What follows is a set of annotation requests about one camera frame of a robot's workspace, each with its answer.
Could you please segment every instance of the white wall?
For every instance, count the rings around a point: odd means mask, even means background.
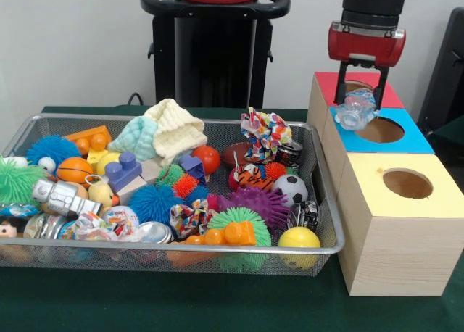
[[[265,107],[306,108],[316,70],[337,71],[327,31],[342,0],[292,0],[275,20]],[[463,0],[406,0],[403,57],[390,81],[413,116],[421,108],[451,10]],[[44,105],[122,104],[133,91],[154,99],[146,59],[152,17],[139,0],[0,0],[0,151]]]

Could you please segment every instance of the wooden cube box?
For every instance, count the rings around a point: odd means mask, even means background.
[[[464,247],[464,196],[433,154],[348,153],[339,253],[352,296],[440,296]]]

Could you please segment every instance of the black cable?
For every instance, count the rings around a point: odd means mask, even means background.
[[[137,97],[138,98],[138,102],[140,103],[141,106],[144,106],[144,100],[142,99],[142,97],[140,96],[139,93],[135,92],[133,93],[131,96],[129,96],[129,101],[128,101],[128,105],[132,104],[132,100],[133,98]]]

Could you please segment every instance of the orange spiky ball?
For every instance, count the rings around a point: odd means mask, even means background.
[[[287,169],[285,165],[277,162],[267,163],[264,166],[266,177],[272,178],[273,180],[277,180],[282,175],[287,174]]]
[[[185,199],[197,186],[198,180],[185,174],[179,181],[173,184],[173,189],[180,198]]]

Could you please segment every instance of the green spiky ball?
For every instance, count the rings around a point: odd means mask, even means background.
[[[32,188],[39,178],[45,178],[45,170],[37,165],[16,167],[12,161],[0,157],[0,204],[32,204]]]
[[[177,164],[171,164],[167,167],[164,167],[158,175],[157,178],[157,185],[162,186],[166,185],[172,187],[174,183],[179,181],[182,176],[185,175],[185,171],[183,171],[182,167]]]
[[[208,228],[224,228],[231,222],[242,221],[253,224],[257,246],[270,246],[270,234],[264,220],[246,207],[230,208],[217,214],[208,223]],[[224,254],[215,260],[225,272],[242,273],[261,269],[267,258],[266,254]]]

